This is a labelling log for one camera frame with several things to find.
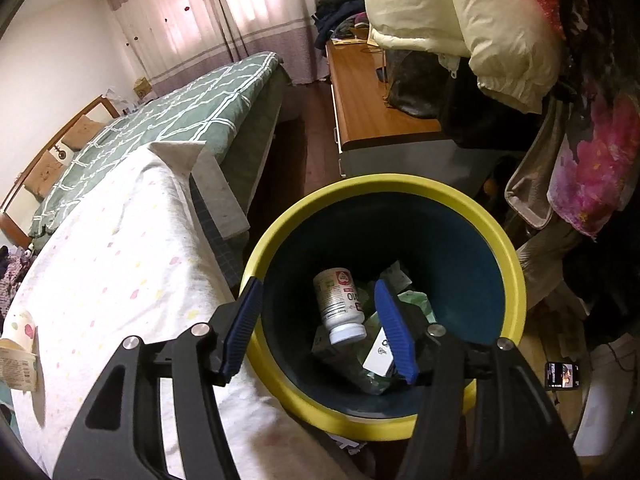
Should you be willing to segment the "printed paper box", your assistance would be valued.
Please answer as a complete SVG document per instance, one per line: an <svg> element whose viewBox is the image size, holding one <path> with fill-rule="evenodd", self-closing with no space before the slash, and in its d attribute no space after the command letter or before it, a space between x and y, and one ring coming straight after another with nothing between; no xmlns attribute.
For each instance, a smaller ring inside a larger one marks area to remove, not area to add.
<svg viewBox="0 0 640 480"><path fill-rule="evenodd" d="M14 313L4 322L0 339L1 380L10 389L37 390L36 326L28 311Z"/></svg>

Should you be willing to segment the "green plastic bottle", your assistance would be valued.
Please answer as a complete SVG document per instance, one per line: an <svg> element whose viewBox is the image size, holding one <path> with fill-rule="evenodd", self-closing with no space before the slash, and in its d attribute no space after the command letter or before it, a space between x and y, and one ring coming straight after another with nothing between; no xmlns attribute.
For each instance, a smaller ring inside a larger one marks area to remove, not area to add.
<svg viewBox="0 0 640 480"><path fill-rule="evenodd" d="M379 396L398 380L412 384L419 374L411 330L402 316L414 314L419 318L418 325L424 327L435 322L435 315L425 292L405 290L395 295L382 285L376 285L370 292L368 306L373 312L363 323L366 338L354 344L332 346L328 332L321 326L311 354L362 392Z"/></svg>

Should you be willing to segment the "white pill bottle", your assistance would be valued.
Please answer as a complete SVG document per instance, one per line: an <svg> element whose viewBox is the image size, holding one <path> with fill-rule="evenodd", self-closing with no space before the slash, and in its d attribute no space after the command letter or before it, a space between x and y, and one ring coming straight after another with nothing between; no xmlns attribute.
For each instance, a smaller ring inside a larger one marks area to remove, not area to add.
<svg viewBox="0 0 640 480"><path fill-rule="evenodd" d="M314 289L332 346L354 344L367 337L358 290L349 270L331 268L318 273Z"/></svg>

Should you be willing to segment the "yellow rimmed trash bin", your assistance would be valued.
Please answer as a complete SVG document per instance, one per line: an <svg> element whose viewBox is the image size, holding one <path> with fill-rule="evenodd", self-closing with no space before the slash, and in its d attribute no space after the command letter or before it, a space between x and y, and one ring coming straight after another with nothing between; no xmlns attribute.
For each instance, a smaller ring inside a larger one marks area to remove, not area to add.
<svg viewBox="0 0 640 480"><path fill-rule="evenodd" d="M382 394L312 352L324 270L370 294L376 352L392 361ZM410 438L424 402L455 422L476 399L472 351L524 330L525 280L506 232L469 196L421 177L374 174L308 195L272 222L245 274L264 292L250 365L288 412L349 439Z"/></svg>

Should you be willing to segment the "white dotted table cloth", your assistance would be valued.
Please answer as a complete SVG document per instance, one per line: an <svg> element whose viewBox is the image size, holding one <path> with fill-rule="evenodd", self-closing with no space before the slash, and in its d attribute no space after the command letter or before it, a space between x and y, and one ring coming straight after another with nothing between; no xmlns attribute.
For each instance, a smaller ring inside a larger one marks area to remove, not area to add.
<svg viewBox="0 0 640 480"><path fill-rule="evenodd" d="M136 148L63 221L21 284L9 316L32 316L39 377L36 392L12 400L22 443L46 474L126 337L175 338L234 299L190 196L204 160L221 177L202 141ZM246 359L214 393L241 479L364 479L330 437L285 413Z"/></svg>

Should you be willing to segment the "clothes on nightstand chair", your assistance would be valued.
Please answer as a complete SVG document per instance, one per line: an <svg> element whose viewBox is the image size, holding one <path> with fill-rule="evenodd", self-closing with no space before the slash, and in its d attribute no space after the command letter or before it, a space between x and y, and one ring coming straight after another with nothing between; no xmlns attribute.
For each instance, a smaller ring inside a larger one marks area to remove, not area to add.
<svg viewBox="0 0 640 480"><path fill-rule="evenodd" d="M0 309L4 320L22 281L32 266L34 253L29 248L1 247Z"/></svg>

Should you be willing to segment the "pink floral garment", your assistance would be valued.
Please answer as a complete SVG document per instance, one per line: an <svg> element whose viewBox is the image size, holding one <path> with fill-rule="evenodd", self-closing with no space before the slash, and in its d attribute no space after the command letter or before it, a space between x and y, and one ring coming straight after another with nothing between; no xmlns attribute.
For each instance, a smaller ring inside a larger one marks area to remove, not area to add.
<svg viewBox="0 0 640 480"><path fill-rule="evenodd" d="M602 91L570 107L547 192L553 211L596 237L630 201L639 177L639 107L625 91Z"/></svg>

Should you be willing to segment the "wooden headboard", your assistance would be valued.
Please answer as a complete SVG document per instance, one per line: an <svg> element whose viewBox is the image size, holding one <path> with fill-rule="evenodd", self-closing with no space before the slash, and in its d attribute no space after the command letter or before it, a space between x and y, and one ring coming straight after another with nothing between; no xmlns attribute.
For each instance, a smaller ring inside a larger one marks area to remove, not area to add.
<svg viewBox="0 0 640 480"><path fill-rule="evenodd" d="M75 143L64 143L68 132L87 131L91 124L105 126L120 113L107 96L97 96L76 113L18 174L12 188L1 201L1 245L26 248L30 222L39 204L58 182L73 156L80 150L79 134Z"/></svg>

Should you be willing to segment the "brown pillow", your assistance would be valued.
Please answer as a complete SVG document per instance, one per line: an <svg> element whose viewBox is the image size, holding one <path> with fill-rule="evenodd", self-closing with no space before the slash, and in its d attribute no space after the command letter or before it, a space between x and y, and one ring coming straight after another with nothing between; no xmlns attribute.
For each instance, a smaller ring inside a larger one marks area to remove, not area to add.
<svg viewBox="0 0 640 480"><path fill-rule="evenodd" d="M24 187L37 200L44 200L58 179L65 166L50 152L44 152L24 181Z"/></svg>
<svg viewBox="0 0 640 480"><path fill-rule="evenodd" d="M74 152L79 152L104 128L105 124L103 122L96 122L88 116L82 115L64 133L61 142Z"/></svg>

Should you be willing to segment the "wooden top desk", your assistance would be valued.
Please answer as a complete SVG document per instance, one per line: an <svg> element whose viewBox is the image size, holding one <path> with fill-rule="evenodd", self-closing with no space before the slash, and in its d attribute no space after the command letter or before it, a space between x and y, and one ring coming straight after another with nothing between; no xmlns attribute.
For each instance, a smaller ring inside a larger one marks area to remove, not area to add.
<svg viewBox="0 0 640 480"><path fill-rule="evenodd" d="M435 119L411 117L385 102L375 70L382 53L368 44L326 44L335 117L338 170L365 174L414 174L475 194L500 152L460 148Z"/></svg>

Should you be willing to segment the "brown pillow right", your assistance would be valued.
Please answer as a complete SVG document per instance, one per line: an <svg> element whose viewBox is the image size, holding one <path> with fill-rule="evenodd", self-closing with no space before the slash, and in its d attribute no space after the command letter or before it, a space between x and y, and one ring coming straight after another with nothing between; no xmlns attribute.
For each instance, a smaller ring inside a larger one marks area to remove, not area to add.
<svg viewBox="0 0 640 480"><path fill-rule="evenodd" d="M64 133L61 142L74 152L79 152L104 128L105 124L103 122L96 122L88 116L82 115Z"/></svg>

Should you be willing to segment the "bed with green quilt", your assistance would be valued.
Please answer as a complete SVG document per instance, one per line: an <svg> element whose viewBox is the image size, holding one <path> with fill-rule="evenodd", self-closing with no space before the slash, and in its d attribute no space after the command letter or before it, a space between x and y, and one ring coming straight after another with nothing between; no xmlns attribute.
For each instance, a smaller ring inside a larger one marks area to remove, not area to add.
<svg viewBox="0 0 640 480"><path fill-rule="evenodd" d="M109 171L140 146L155 141L204 142L247 211L289 82L280 56L259 52L114 119L74 156L40 202L28 232L32 246L39 252Z"/></svg>

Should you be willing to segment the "cream puffer jacket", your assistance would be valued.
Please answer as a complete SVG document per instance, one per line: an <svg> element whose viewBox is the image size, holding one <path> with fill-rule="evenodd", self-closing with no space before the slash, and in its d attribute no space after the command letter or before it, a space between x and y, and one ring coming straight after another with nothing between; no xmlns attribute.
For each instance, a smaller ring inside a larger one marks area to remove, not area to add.
<svg viewBox="0 0 640 480"><path fill-rule="evenodd" d="M481 92L538 114L559 77L561 44L536 0L364 0L371 37L387 50L468 61Z"/></svg>

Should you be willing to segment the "pink white curtains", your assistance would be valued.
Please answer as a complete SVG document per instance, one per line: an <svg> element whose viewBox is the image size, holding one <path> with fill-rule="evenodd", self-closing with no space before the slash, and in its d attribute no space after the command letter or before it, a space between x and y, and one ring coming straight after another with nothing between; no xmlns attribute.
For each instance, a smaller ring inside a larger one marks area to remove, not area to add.
<svg viewBox="0 0 640 480"><path fill-rule="evenodd" d="M296 84L328 73L314 43L320 0L105 0L134 67L162 96L217 67L272 51Z"/></svg>

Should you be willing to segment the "pile of dark clothes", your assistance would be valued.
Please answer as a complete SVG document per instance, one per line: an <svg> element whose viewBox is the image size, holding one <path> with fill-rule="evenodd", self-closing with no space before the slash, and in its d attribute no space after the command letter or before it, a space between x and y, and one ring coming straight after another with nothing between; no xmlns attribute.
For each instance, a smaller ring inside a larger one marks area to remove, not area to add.
<svg viewBox="0 0 640 480"><path fill-rule="evenodd" d="M314 47L323 51L337 26L346 18L363 12L365 8L364 0L319 0L312 16L317 29Z"/></svg>

